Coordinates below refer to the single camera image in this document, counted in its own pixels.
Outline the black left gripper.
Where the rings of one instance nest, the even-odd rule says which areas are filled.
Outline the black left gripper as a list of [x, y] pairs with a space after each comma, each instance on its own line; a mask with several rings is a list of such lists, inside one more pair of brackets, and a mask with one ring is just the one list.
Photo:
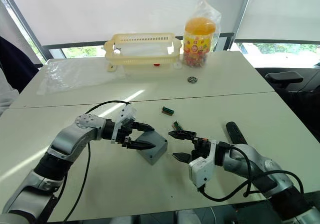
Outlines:
[[124, 119], [119, 122], [119, 129], [116, 136], [117, 143], [127, 149], [135, 150], [148, 150], [155, 147], [155, 144], [147, 141], [132, 141], [130, 134], [133, 132], [133, 129], [142, 132], [152, 132], [155, 130], [149, 124], [135, 122], [134, 119]]

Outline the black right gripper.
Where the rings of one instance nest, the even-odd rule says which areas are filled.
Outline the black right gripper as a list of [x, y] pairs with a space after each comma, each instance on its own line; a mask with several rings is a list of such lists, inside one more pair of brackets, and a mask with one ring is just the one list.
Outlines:
[[194, 146], [191, 154], [183, 152], [172, 153], [172, 156], [179, 162], [190, 163], [199, 157], [207, 158], [210, 154], [212, 143], [209, 141], [209, 139], [196, 137], [196, 132], [173, 130], [168, 132], [168, 135], [179, 140], [191, 140]]

